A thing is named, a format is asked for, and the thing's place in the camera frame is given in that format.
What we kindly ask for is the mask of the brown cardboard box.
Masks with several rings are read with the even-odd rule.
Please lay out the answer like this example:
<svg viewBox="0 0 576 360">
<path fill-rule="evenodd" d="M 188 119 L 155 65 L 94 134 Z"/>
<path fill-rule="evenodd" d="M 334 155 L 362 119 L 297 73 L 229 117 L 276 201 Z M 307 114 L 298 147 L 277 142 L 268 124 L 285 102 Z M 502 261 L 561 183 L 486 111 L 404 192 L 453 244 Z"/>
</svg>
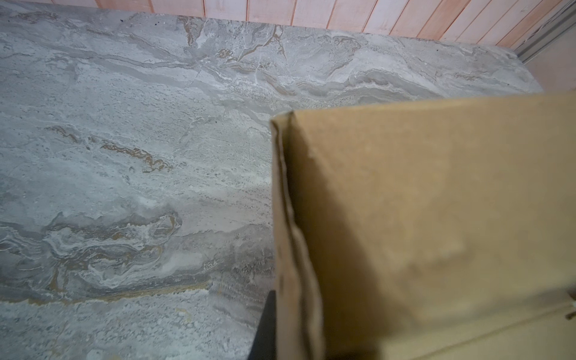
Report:
<svg viewBox="0 0 576 360">
<path fill-rule="evenodd" d="M 279 359 L 573 359 L 575 93 L 274 117 Z"/>
</svg>

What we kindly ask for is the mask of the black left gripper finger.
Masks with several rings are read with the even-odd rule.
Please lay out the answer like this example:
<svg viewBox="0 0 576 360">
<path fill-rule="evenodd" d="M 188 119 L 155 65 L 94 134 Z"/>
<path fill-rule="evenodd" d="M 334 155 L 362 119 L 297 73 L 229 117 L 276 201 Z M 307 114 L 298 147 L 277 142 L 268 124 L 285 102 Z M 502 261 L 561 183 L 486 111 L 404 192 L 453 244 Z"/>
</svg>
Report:
<svg viewBox="0 0 576 360">
<path fill-rule="evenodd" d="M 256 330 L 247 360 L 276 359 L 276 291 L 271 290 Z"/>
</svg>

